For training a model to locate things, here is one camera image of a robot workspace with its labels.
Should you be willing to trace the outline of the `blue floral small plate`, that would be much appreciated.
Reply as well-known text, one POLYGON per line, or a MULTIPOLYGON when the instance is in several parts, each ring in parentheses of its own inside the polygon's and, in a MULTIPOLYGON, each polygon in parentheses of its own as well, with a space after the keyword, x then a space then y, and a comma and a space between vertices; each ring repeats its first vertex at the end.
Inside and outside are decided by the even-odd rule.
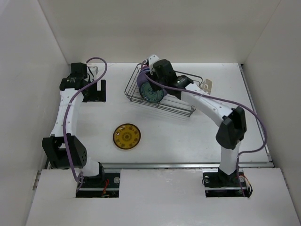
POLYGON ((162 89, 154 91, 148 81, 139 86, 139 93, 142 99, 149 103, 159 103, 165 95, 162 89))

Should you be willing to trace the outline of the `purple large plate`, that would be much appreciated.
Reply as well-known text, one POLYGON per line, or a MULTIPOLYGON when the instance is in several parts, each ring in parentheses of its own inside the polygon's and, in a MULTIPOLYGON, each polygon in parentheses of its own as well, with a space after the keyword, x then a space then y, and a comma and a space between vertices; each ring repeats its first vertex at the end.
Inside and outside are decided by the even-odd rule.
MULTIPOLYGON (((150 86, 150 82, 147 80, 144 73, 139 73, 139 75, 137 76, 136 83, 139 89, 139 93, 142 97, 145 95, 152 95, 152 96, 155 95, 155 93, 153 92, 150 86)), ((164 89, 162 89, 162 91, 157 94, 159 95, 162 94, 163 96, 166 96, 167 92, 164 89)))

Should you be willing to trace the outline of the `yellow patterned small plate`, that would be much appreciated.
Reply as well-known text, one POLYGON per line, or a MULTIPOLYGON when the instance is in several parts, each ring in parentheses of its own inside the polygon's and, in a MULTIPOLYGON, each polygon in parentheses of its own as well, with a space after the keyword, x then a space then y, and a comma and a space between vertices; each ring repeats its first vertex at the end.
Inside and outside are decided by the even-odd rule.
POLYGON ((126 123, 114 130, 112 139, 116 147, 122 150, 130 150, 139 144, 141 132, 137 126, 126 123))

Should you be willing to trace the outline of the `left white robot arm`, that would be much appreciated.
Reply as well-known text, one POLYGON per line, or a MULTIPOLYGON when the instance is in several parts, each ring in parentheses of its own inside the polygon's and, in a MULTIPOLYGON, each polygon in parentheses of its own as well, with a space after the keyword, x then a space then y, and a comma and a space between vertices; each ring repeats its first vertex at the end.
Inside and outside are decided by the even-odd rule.
POLYGON ((105 182, 102 166, 88 157, 76 131, 81 104, 106 101, 106 81, 97 82, 99 75, 96 66, 71 64, 70 75, 63 78, 59 86, 60 105, 54 128, 50 136, 42 140, 42 147, 54 169, 66 170, 72 165, 96 187, 105 182))

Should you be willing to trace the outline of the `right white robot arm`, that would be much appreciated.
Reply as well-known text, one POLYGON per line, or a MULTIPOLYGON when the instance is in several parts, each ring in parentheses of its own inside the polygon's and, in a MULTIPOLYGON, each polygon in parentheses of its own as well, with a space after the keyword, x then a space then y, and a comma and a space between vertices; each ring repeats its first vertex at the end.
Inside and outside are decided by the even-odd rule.
POLYGON ((159 59, 156 55, 146 60, 150 72, 146 75, 152 89, 164 89, 169 95, 186 102, 209 117, 218 127, 215 136, 221 146, 221 161, 218 180, 222 185, 229 185, 235 180, 237 155, 240 142, 246 132, 246 116, 242 107, 230 108, 214 97, 209 96, 191 78, 178 76, 170 61, 159 59))

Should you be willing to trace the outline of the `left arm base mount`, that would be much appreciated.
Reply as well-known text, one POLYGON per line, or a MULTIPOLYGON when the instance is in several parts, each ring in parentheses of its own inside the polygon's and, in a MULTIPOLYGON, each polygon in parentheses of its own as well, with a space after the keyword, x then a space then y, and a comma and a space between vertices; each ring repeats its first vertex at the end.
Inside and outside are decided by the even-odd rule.
POLYGON ((108 172, 102 177, 84 177, 76 198, 119 198, 120 173, 108 172))

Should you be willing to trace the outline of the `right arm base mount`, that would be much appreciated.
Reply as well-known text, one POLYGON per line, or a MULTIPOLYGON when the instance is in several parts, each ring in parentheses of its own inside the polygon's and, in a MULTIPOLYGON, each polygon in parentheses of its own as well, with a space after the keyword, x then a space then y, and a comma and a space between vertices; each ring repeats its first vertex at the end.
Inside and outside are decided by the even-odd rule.
POLYGON ((231 175, 223 172, 203 172, 202 184, 206 198, 246 197, 253 194, 253 187, 242 171, 231 175))

